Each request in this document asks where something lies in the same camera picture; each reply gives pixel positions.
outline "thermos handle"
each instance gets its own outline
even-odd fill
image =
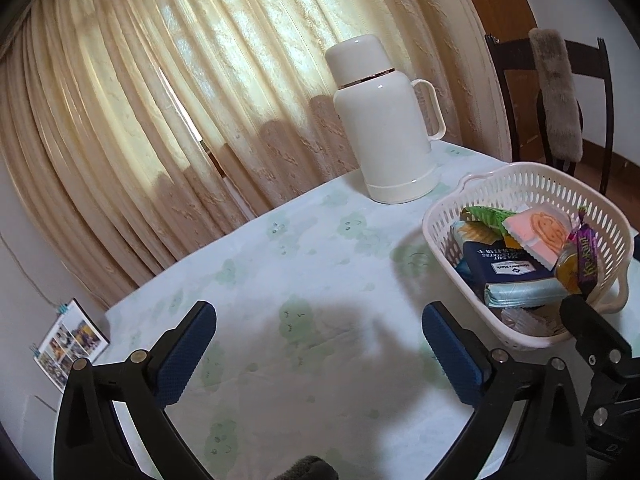
[[[429,97],[431,98],[431,104],[433,105],[433,110],[436,112],[436,118],[438,119],[438,132],[434,135],[427,134],[427,137],[429,137],[431,140],[439,140],[444,137],[444,134],[447,131],[447,125],[444,123],[444,117],[442,116],[442,112],[440,111],[436,89],[426,79],[414,79],[413,81],[411,81],[411,86],[415,87],[418,83],[424,83],[429,87]]]

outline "wooden door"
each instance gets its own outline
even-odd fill
[[[536,19],[527,0],[472,0],[487,34],[498,40],[526,38]],[[513,70],[506,74],[513,101],[522,160],[544,160],[538,129],[536,99],[540,85],[534,71]]]

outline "gray fuzzy object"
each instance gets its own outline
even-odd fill
[[[560,33],[551,28],[532,28],[529,41],[545,105],[551,154],[562,160],[580,162],[582,132],[566,43]]]
[[[273,480],[338,480],[338,473],[317,456],[305,456]]]

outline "dark wooden chair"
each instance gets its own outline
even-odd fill
[[[513,113],[513,103],[509,93],[509,86],[505,76],[505,70],[535,70],[536,65],[533,59],[533,51],[529,38],[524,40],[505,41],[501,43],[493,36],[487,34],[486,44],[494,62],[495,71],[498,75],[504,108],[507,113],[509,134],[511,137],[511,158],[514,162],[520,160],[520,139],[516,130],[516,119]],[[598,47],[566,41],[566,49],[569,54],[571,70],[574,74],[596,77],[604,81],[605,103],[607,109],[607,126],[605,141],[605,156],[602,165],[602,177],[600,179],[600,193],[607,192],[609,183],[609,173],[611,170],[611,158],[613,154],[613,86],[611,85],[611,71],[609,68],[609,56],[607,47],[602,38],[598,38]],[[550,166],[565,171],[571,175],[575,172],[575,163],[568,164],[564,160],[555,159],[549,149],[548,136],[546,134],[546,114],[542,102],[542,91],[538,92],[536,103],[538,112],[538,127],[542,146],[545,150],[545,160]],[[582,111],[580,111],[580,129],[582,129]]]

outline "white tablecloth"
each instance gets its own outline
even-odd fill
[[[442,182],[404,205],[371,201],[353,172],[199,250],[107,313],[111,345],[98,363],[151,348],[197,300],[218,330],[181,400],[167,412],[216,480],[265,480],[315,454],[341,480],[423,479],[465,425],[422,336],[425,304],[441,300],[489,347],[497,339],[428,251],[420,221],[467,173],[502,163],[434,142]],[[638,283],[637,264],[632,267]],[[636,349],[638,288],[614,323]],[[584,400],[588,367],[573,344],[517,357],[562,356]],[[135,455],[154,474],[126,412]],[[485,468],[495,470],[513,424]]]

